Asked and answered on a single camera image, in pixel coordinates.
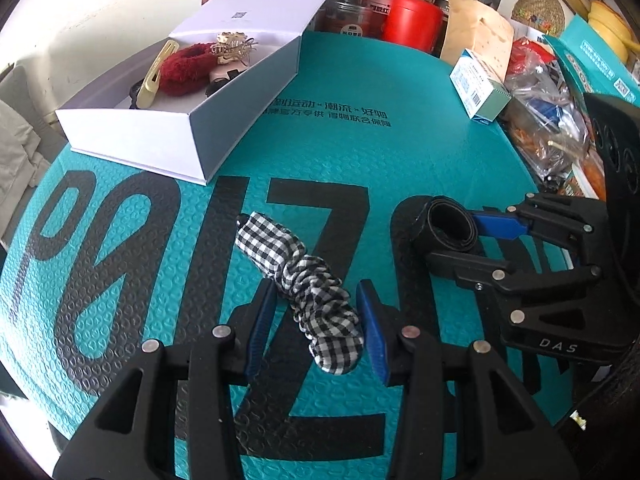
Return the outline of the black elastic hair band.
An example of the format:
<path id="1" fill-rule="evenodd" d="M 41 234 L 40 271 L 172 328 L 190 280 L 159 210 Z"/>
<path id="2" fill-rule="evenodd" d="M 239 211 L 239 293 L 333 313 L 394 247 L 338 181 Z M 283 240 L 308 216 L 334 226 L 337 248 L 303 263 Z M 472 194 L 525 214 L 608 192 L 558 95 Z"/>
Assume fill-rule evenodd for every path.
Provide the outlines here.
<path id="1" fill-rule="evenodd" d="M 478 229 L 462 205 L 446 196 L 434 196 L 414 220 L 409 238 L 427 254 L 436 250 L 469 252 L 477 243 Z"/>

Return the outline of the checkered black white scrunchie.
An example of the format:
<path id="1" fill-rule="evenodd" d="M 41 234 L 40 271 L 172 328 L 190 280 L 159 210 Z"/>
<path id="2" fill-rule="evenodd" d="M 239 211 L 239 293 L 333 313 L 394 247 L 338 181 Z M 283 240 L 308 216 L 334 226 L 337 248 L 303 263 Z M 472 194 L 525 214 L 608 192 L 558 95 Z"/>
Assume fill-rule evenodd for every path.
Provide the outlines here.
<path id="1" fill-rule="evenodd" d="M 235 246 L 288 303 L 322 372 L 345 375 L 359 363 L 364 336 L 349 292 L 326 263 L 290 229 L 261 212 L 236 219 Z"/>

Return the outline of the cream yellow claw clip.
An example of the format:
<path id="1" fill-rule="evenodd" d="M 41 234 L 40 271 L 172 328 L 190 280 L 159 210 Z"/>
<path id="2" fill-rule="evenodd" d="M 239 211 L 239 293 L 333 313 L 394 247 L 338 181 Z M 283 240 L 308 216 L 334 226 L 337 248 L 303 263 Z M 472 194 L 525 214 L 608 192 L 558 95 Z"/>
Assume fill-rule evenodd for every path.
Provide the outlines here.
<path id="1" fill-rule="evenodd" d="M 158 88 L 160 88 L 160 66 L 162 66 L 163 62 L 171 55 L 176 53 L 179 48 L 180 46 L 177 41 L 169 39 L 160 49 L 160 52 L 158 52 L 158 55 L 154 58 L 153 63 L 142 80 L 142 85 L 134 100 L 137 108 L 146 110 L 153 104 Z"/>

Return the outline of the pink round compact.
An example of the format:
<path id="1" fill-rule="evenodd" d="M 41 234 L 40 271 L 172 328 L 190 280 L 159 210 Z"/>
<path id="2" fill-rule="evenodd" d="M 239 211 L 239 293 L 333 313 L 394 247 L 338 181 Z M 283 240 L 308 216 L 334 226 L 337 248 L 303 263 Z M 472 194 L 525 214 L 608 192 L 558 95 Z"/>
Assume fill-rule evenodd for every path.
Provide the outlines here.
<path id="1" fill-rule="evenodd" d="M 244 72 L 247 66 L 242 62 L 231 62 L 228 64 L 218 64 L 210 73 L 209 81 L 213 82 L 216 79 L 224 78 L 230 79 L 232 74 L 239 75 Z"/>

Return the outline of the red fuzzy scrunchie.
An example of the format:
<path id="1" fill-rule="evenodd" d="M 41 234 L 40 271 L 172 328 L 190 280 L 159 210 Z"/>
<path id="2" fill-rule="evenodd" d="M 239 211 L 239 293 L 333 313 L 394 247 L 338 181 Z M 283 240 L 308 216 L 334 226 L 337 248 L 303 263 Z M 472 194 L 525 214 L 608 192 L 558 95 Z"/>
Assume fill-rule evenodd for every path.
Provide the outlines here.
<path id="1" fill-rule="evenodd" d="M 168 96 L 185 96 L 204 89 L 209 73 L 218 65 L 210 52 L 212 44 L 192 44 L 178 50 L 160 66 L 160 91 Z"/>

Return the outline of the clear plastic snack bag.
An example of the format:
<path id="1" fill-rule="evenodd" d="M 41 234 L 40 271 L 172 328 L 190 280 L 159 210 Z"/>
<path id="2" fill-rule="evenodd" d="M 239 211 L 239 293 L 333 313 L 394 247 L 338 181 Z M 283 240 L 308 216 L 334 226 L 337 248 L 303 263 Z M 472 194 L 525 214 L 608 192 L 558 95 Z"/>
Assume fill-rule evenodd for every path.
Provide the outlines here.
<path id="1" fill-rule="evenodd" d="M 502 122 L 544 192 L 605 200 L 592 128 L 550 49 L 522 37 L 512 44 Z"/>

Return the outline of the small teal white carton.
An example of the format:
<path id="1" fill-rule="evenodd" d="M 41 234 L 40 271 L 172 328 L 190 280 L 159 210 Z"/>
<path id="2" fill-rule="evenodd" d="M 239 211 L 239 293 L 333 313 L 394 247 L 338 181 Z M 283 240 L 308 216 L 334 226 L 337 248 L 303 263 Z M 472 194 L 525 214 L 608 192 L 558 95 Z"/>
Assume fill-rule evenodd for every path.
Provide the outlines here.
<path id="1" fill-rule="evenodd" d="M 511 101 L 496 72 L 472 50 L 462 51 L 449 79 L 473 122 L 494 122 Z"/>

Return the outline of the teal bubble mailer mat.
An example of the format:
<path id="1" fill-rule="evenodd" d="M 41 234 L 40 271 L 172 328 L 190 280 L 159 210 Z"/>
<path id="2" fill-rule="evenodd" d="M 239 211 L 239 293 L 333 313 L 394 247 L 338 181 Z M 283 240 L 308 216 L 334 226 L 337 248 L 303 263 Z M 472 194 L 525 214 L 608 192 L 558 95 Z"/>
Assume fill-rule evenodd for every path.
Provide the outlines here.
<path id="1" fill-rule="evenodd" d="M 299 70 L 208 185 L 64 152 L 28 207 L 1 279 L 1 361 L 71 434 L 142 341 L 224 322 L 264 271 L 235 243 L 239 214 L 297 238 L 271 276 L 323 261 L 448 344 L 499 340 L 486 292 L 412 278 L 395 255 L 424 200 L 519 202 L 532 177 L 496 126 L 466 116 L 434 56 L 308 32 Z"/>

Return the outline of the teal cardboard box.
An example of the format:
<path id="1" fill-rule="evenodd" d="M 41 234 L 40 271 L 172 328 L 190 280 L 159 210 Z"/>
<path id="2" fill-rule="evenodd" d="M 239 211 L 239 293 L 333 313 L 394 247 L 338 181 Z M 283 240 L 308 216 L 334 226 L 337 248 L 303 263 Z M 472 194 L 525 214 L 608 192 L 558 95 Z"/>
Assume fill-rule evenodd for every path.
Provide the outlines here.
<path id="1" fill-rule="evenodd" d="M 639 106 L 639 84 L 614 51 L 580 16 L 561 36 L 544 36 L 567 82 L 579 92 L 600 93 Z"/>

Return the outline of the brown paper bag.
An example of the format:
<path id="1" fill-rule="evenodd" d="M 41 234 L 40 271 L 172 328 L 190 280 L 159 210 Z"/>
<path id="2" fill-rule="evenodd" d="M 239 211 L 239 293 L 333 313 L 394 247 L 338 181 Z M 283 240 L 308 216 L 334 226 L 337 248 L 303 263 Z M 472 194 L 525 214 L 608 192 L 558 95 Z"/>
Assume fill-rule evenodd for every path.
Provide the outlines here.
<path id="1" fill-rule="evenodd" d="M 439 58 L 456 64 L 465 49 L 473 51 L 504 80 L 514 28 L 501 14 L 477 0 L 449 0 L 446 34 Z"/>

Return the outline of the red canister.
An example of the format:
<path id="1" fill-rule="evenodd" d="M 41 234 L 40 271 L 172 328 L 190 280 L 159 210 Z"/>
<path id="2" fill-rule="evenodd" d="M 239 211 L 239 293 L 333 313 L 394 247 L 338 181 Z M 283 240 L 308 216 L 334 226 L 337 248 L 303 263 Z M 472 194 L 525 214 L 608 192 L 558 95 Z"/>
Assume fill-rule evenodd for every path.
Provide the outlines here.
<path id="1" fill-rule="evenodd" d="M 432 53 L 442 29 L 444 12 L 424 0 L 392 0 L 382 39 Z"/>

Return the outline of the white open box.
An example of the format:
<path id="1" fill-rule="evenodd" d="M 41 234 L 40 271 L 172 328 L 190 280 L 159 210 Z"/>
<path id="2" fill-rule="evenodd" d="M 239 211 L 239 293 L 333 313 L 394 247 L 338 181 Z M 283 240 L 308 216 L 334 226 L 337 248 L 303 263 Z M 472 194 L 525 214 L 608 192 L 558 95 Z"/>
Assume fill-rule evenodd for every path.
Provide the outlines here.
<path id="1" fill-rule="evenodd" d="M 326 0 L 209 0 L 56 116 L 73 151 L 206 184 L 298 72 Z"/>

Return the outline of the jar with red label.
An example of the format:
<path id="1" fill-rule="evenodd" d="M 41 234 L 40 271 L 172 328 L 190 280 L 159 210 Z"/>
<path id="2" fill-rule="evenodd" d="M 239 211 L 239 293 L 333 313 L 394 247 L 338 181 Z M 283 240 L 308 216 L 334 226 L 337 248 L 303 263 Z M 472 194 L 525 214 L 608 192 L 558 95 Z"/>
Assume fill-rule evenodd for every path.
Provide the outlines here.
<path id="1" fill-rule="evenodd" d="M 319 32 L 367 37 L 371 18 L 372 12 L 366 6 L 330 0 L 319 11 L 316 29 Z"/>

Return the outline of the black hair clip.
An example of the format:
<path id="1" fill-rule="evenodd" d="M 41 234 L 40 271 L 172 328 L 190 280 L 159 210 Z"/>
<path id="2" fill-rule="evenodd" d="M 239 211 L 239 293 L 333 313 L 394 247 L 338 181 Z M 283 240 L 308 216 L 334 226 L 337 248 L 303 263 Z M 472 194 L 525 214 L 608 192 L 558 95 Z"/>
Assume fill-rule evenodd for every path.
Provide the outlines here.
<path id="1" fill-rule="evenodd" d="M 129 108 L 130 110 L 136 110 L 138 108 L 137 106 L 137 99 L 138 99 L 138 95 L 142 86 L 142 82 L 143 80 L 140 79 L 139 81 L 137 81 L 135 84 L 133 84 L 130 89 L 129 89 L 129 99 L 130 99 L 130 104 L 129 104 Z"/>

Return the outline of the grey garment on chair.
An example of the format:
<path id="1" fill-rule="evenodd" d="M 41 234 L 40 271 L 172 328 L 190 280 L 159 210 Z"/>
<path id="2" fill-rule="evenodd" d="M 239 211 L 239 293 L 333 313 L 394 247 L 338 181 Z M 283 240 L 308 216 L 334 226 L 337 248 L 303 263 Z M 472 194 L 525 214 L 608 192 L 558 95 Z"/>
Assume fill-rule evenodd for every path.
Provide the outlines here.
<path id="1" fill-rule="evenodd" d="M 6 232 L 18 203 L 50 168 L 38 146 L 40 136 L 26 119 L 1 102 L 1 233 Z"/>

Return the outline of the woven round wall plate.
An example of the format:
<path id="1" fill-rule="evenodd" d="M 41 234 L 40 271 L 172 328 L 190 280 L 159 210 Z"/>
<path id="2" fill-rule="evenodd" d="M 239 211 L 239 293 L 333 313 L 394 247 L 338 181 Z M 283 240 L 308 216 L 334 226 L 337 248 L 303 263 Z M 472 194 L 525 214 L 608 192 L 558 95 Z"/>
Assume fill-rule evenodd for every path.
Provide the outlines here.
<path id="1" fill-rule="evenodd" d="M 518 0 L 512 9 L 511 18 L 553 37 L 561 36 L 566 25 L 560 0 Z"/>

